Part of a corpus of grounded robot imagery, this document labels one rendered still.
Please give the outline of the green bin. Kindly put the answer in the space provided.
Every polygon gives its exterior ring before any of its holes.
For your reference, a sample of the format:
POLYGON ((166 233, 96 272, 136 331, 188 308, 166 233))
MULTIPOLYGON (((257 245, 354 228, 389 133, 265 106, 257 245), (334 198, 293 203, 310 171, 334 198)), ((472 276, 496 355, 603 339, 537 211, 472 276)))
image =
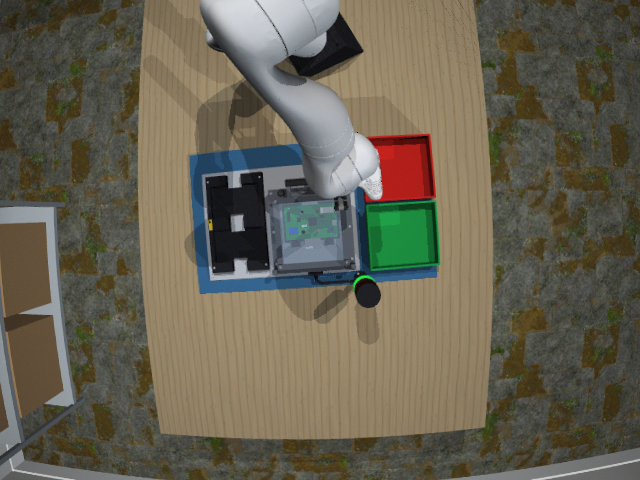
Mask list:
POLYGON ((365 207, 370 271, 440 265, 437 205, 402 203, 365 207))

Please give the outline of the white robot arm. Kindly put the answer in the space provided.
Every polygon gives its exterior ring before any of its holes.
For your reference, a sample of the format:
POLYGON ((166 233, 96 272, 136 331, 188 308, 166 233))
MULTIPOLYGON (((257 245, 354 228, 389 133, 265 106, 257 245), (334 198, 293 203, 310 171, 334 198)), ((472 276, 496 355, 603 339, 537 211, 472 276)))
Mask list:
POLYGON ((310 189, 332 199, 360 187, 378 200, 383 194, 379 153, 354 132, 341 98, 320 82, 275 66, 290 55, 320 53, 339 8, 340 0, 200 0, 206 43, 225 53, 287 124, 304 152, 310 189))

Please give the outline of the red bin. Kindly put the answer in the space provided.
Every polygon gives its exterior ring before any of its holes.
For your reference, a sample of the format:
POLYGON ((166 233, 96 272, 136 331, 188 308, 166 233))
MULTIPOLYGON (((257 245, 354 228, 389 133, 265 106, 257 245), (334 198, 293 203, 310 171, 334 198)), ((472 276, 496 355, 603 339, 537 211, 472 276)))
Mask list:
POLYGON ((383 194, 378 200, 367 200, 364 192, 364 203, 436 198, 431 139, 428 136, 366 138, 379 152, 383 194))

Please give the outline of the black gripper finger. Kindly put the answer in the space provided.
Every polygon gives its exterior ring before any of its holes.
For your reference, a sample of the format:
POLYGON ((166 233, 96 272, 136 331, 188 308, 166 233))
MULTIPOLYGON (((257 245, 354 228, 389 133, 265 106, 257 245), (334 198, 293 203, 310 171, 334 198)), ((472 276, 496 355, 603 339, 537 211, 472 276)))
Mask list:
POLYGON ((347 197, 344 200, 343 197, 338 197, 338 200, 334 198, 334 204, 335 211, 348 210, 347 197))

